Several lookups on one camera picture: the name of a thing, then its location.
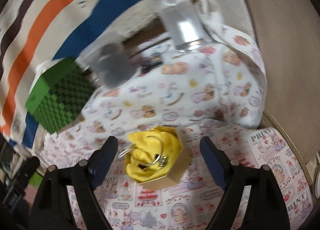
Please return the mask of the gold hexagonal jewelry box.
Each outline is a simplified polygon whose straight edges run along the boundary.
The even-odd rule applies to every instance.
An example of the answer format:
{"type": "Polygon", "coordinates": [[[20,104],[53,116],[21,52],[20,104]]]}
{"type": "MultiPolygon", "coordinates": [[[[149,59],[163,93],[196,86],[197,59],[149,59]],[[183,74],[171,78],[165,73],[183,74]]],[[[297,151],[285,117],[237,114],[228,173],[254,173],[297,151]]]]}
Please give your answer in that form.
{"type": "MultiPolygon", "coordinates": [[[[175,134],[178,137],[178,140],[180,141],[181,145],[181,151],[178,155],[177,159],[175,160],[174,164],[170,168],[167,175],[160,177],[156,180],[147,181],[144,183],[138,183],[144,188],[150,189],[150,190],[160,190],[167,187],[172,187],[176,184],[179,184],[180,180],[182,179],[183,174],[188,169],[190,163],[191,163],[191,155],[189,153],[187,144],[185,143],[185,140],[183,139],[183,133],[184,128],[183,127],[169,127],[169,126],[155,126],[152,129],[148,130],[160,130],[160,131],[166,131],[171,132],[175,134]]],[[[124,155],[124,168],[125,168],[125,157],[126,154],[128,154],[131,151],[131,143],[130,147],[125,150],[126,153],[124,155]]]]}

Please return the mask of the strawberry print cloth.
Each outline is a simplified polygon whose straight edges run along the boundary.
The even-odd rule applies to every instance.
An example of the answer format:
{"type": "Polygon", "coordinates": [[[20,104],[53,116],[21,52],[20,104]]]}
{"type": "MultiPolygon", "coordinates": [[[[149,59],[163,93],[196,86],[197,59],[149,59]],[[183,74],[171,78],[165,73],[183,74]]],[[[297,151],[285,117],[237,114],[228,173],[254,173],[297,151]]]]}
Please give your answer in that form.
{"type": "Polygon", "coordinates": [[[208,118],[164,120],[124,118],[110,121],[87,120],[64,132],[46,133],[35,149],[43,166],[59,168],[75,165],[99,149],[109,136],[118,138],[119,151],[129,145],[127,136],[158,125],[182,126],[191,163],[172,187],[148,190],[132,179],[124,161],[116,158],[102,186],[95,195],[103,213],[114,229],[204,229],[220,202],[223,191],[211,177],[200,153],[200,139],[210,137],[230,159],[258,168],[268,165],[280,187],[290,226],[297,229],[313,209],[308,180],[285,138],[272,126],[246,129],[208,118]]]}

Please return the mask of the green checkered box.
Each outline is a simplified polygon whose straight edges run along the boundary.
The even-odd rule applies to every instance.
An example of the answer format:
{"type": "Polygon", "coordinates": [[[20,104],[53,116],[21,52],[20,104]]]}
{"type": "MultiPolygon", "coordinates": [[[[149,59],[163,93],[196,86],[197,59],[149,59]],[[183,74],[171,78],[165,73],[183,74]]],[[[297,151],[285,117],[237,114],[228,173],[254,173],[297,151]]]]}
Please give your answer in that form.
{"type": "Polygon", "coordinates": [[[55,133],[78,118],[93,92],[75,60],[66,57],[40,75],[25,107],[46,131],[55,133]]]}

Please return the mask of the yellow cloth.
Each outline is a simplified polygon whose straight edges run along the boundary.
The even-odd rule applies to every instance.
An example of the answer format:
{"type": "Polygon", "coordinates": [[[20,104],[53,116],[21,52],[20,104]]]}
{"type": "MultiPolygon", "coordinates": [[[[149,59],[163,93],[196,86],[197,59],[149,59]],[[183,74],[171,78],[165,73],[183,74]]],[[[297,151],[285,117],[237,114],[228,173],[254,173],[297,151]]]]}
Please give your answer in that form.
{"type": "Polygon", "coordinates": [[[167,175],[181,151],[178,137],[166,131],[133,132],[127,136],[131,151],[125,157],[125,171],[138,183],[159,179],[167,175]],[[158,167],[161,156],[168,157],[165,168],[158,167]]]}

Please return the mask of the silver charm earrings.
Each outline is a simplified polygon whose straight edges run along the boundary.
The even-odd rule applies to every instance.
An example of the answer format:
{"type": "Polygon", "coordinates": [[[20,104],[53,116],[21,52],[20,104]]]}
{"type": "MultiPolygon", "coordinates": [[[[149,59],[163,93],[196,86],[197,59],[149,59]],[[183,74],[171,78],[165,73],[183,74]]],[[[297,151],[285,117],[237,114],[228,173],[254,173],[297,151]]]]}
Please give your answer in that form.
{"type": "Polygon", "coordinates": [[[158,167],[160,169],[163,169],[167,166],[168,164],[168,157],[167,156],[161,156],[160,159],[158,160],[158,167]]]}

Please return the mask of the baby bear print cloth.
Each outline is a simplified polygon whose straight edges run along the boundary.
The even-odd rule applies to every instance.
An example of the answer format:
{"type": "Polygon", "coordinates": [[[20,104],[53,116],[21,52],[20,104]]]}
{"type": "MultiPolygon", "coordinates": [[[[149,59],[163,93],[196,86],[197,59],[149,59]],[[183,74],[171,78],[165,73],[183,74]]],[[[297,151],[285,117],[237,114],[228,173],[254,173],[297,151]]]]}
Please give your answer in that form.
{"type": "Polygon", "coordinates": [[[224,26],[221,37],[182,52],[166,41],[147,49],[160,63],[114,89],[98,87],[82,109],[84,120],[43,142],[90,144],[156,125],[187,125],[204,118],[247,128],[263,115],[266,72],[254,38],[224,26]]]}

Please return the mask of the frosted plastic container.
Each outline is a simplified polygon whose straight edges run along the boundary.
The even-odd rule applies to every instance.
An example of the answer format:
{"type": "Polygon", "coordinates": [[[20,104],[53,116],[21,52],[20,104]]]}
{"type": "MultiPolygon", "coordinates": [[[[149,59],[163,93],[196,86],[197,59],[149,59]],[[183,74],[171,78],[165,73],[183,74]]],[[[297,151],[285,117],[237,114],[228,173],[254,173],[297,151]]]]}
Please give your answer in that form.
{"type": "Polygon", "coordinates": [[[136,73],[121,36],[114,31],[97,38],[76,60],[80,66],[88,67],[109,90],[121,86],[136,73]]]}

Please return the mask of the striped canvas tote bag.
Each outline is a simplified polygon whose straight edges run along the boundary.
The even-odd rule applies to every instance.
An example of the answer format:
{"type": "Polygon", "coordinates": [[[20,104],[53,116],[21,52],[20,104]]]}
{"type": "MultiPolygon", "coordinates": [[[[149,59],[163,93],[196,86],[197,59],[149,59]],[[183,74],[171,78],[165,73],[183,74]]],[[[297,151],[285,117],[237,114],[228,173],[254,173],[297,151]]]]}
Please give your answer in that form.
{"type": "Polygon", "coordinates": [[[1,12],[1,134],[14,149],[32,149],[42,128],[25,109],[36,67],[77,57],[116,31],[130,54],[153,22],[151,0],[8,0],[1,12]]]}

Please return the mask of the black lighter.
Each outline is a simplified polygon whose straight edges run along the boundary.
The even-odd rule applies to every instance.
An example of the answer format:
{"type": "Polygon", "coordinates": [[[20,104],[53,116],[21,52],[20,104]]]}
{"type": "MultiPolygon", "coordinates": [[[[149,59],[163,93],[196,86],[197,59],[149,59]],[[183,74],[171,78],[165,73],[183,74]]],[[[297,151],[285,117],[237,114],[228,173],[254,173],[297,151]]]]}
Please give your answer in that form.
{"type": "Polygon", "coordinates": [[[158,68],[159,66],[163,65],[162,61],[153,61],[153,62],[148,62],[146,65],[142,66],[142,74],[146,74],[150,72],[151,70],[158,68]]]}

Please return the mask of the clear pump bottle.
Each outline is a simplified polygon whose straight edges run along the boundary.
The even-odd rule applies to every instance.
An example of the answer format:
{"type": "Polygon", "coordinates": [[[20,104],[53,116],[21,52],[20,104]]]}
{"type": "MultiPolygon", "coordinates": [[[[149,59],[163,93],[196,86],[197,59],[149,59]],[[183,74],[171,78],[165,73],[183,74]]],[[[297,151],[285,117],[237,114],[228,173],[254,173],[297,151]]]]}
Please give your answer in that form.
{"type": "Polygon", "coordinates": [[[152,0],[152,9],[177,50],[193,51],[212,41],[191,0],[152,0]]]}

